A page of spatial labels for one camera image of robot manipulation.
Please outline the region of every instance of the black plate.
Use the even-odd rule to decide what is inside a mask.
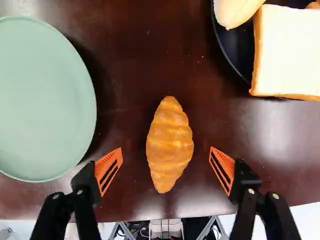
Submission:
[[[310,2],[314,1],[315,0],[267,0],[265,3],[304,9]],[[223,55],[235,72],[247,84],[251,85],[255,58],[254,24],[252,18],[244,24],[228,31],[217,22],[213,0],[211,0],[211,18],[214,33]]]

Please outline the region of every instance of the black metal bracket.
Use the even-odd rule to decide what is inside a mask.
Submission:
[[[49,195],[41,208],[30,240],[64,240],[73,212],[79,239],[101,240],[92,208],[93,201],[91,190],[86,186],[78,186],[68,195],[63,192]]]

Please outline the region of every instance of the floor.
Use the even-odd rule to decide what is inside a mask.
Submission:
[[[320,235],[319,216],[320,216],[320,202],[305,204],[301,206],[291,207],[291,212],[295,223],[298,227],[299,233],[303,240],[317,239]],[[235,215],[219,216],[222,225],[230,234],[235,220]],[[0,220],[0,229],[11,228],[12,237],[9,240],[27,240],[30,238],[31,232],[34,228],[35,221],[33,220]],[[98,228],[102,240],[107,240],[114,227],[114,222],[99,223]],[[66,230],[66,240],[78,240],[77,227],[74,223],[70,223]],[[123,237],[117,237],[116,240],[122,240]],[[254,231],[252,240],[266,240],[264,225],[257,216],[254,224]]]

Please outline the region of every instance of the screw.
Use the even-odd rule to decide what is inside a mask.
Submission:
[[[52,199],[55,200],[55,199],[57,199],[58,197],[59,197],[59,193],[55,194],[55,195],[52,197]]]
[[[279,198],[280,198],[279,195],[276,194],[276,193],[273,193],[272,196],[273,196],[275,199],[279,199]]]

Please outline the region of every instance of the cable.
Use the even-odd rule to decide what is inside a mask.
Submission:
[[[145,238],[147,238],[147,239],[148,239],[148,238],[149,238],[149,236],[143,235],[143,234],[142,234],[142,230],[146,230],[146,228],[145,228],[145,227],[143,227],[143,228],[141,228],[141,229],[140,229],[140,235],[141,235],[142,237],[145,237]]]
[[[216,231],[216,233],[217,233],[217,238],[216,238],[216,239],[219,240],[219,238],[221,237],[221,235],[219,236],[219,233],[220,233],[220,232],[219,232],[217,229],[215,229],[215,228],[212,228],[212,230],[215,230],[215,231]]]
[[[118,231],[116,232],[116,234],[118,235],[118,236],[120,236],[120,237],[125,237],[126,235],[121,235],[121,234],[119,234],[119,231],[120,231],[120,229],[118,229]]]

